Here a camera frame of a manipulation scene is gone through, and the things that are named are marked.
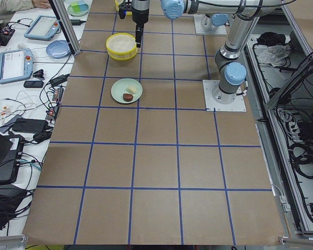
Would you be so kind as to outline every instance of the blue joint cap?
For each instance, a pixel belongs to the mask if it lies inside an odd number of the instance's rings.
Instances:
[[[246,74],[246,68],[238,62],[228,64],[225,69],[225,79],[234,86],[241,85],[246,78]]]
[[[161,0],[161,8],[164,15],[169,19],[176,19],[183,14],[183,0]]]
[[[211,22],[214,26],[222,26],[227,23],[228,20],[228,14],[214,14],[211,17]]]

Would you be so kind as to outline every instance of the blue-framed tablet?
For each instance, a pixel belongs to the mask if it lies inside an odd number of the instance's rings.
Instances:
[[[0,53],[0,84],[29,79],[33,54],[29,48]]]
[[[29,39],[49,41],[58,31],[60,25],[56,17],[38,16],[25,32]]]

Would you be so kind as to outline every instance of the white desk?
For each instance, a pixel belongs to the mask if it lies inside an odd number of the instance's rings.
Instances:
[[[44,70],[44,83],[47,83],[49,79],[58,72],[59,68],[62,67],[63,64],[49,64],[49,63],[35,63],[33,68],[34,71],[43,69]],[[64,66],[64,68],[61,70],[59,74],[68,74],[70,73],[72,68],[72,64],[67,64]],[[20,91],[25,91],[33,100],[36,105],[40,105],[40,99],[39,99],[39,92],[40,89],[26,89],[23,87],[24,81],[18,81],[18,82],[12,82],[12,83],[7,83],[7,84],[0,84],[0,99],[3,98],[11,98],[11,99],[16,99],[16,96],[18,92]],[[45,93],[43,92],[42,94],[42,99],[45,100],[46,96]],[[24,93],[20,93],[19,95],[19,101],[22,103],[28,103],[31,102],[29,98],[26,96]],[[1,101],[0,102],[0,111],[2,109],[3,105],[10,105],[12,107],[12,110],[16,109],[17,106],[19,105],[16,102],[12,101]],[[46,116],[46,108],[44,106],[41,106],[35,110],[35,112],[32,113],[31,117],[29,115],[31,114],[32,111],[26,112],[23,117],[24,118],[32,118],[32,119],[44,119]],[[21,135],[26,139],[26,140],[32,140],[33,134],[30,133],[21,133]],[[49,145],[49,140],[44,141],[38,145],[32,145],[32,144],[26,144],[24,146],[23,152],[30,154],[37,158],[39,161],[41,161],[44,157],[44,154],[47,150],[47,147]],[[24,159],[31,159],[29,156],[24,156]],[[19,168],[18,176],[16,182],[14,182],[15,186],[18,186],[19,188],[26,188],[26,185],[29,181],[31,174],[31,169],[29,165],[25,165],[23,167]],[[34,189],[37,185],[38,178],[39,178],[40,172],[33,168],[32,172],[32,177],[31,177],[31,182],[28,186],[28,189]],[[31,201],[31,197],[25,198],[22,203],[20,204],[19,208],[25,207],[29,202]],[[11,220],[9,222],[9,235],[19,235],[22,233],[22,230],[25,226],[27,217],[23,217],[20,219],[16,220]],[[0,236],[6,236],[7,233],[7,227],[3,230],[0,231]]]
[[[73,0],[65,0],[64,4],[67,7]],[[85,0],[85,3],[87,3],[89,6],[92,3],[92,0]],[[34,9],[28,9],[23,11],[18,11],[14,14],[11,21],[16,22],[17,20],[20,20],[22,18],[31,18],[33,20],[36,20],[36,18],[39,15],[45,15],[45,16],[55,16],[52,9],[40,9],[40,8],[34,8]],[[88,13],[81,17],[72,17],[69,15],[71,19],[80,19],[86,21],[88,16]],[[24,19],[21,21],[21,23],[29,24],[30,20]],[[50,41],[41,41],[41,40],[32,40],[27,39],[24,37],[24,33],[28,29],[28,27],[14,24],[13,28],[15,29],[15,33],[13,37],[10,39],[7,46],[1,46],[0,47],[0,53],[5,51],[12,51],[15,49],[18,49],[18,46],[23,46],[30,48],[32,50],[32,53],[34,54],[34,62],[35,63],[64,63],[67,59],[61,58],[61,59],[54,59],[47,55],[45,49],[46,47],[52,43],[55,40],[65,40],[65,36],[63,32],[60,32],[59,34],[55,34],[54,37]],[[80,26],[73,26],[75,34],[79,39],[81,39],[83,29],[85,28],[85,24],[83,23]],[[71,59],[68,61],[69,64],[72,64],[74,62],[74,58],[71,57]]]

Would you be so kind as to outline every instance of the blue lid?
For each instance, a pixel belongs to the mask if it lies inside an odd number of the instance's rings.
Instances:
[[[65,40],[56,40],[46,47],[46,53],[56,59],[68,56],[71,51]]]
[[[161,8],[169,19],[176,19],[183,14],[184,3],[182,0],[162,0]]]
[[[240,85],[246,78],[246,68],[238,63],[232,62],[226,66],[225,78],[231,85]]]
[[[228,14],[214,14],[211,17],[211,22],[214,26],[222,26],[227,23],[228,20]]]

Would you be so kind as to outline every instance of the brown food item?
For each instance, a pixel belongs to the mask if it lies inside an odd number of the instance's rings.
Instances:
[[[134,99],[134,96],[128,93],[123,94],[123,99],[126,102],[131,102]]]

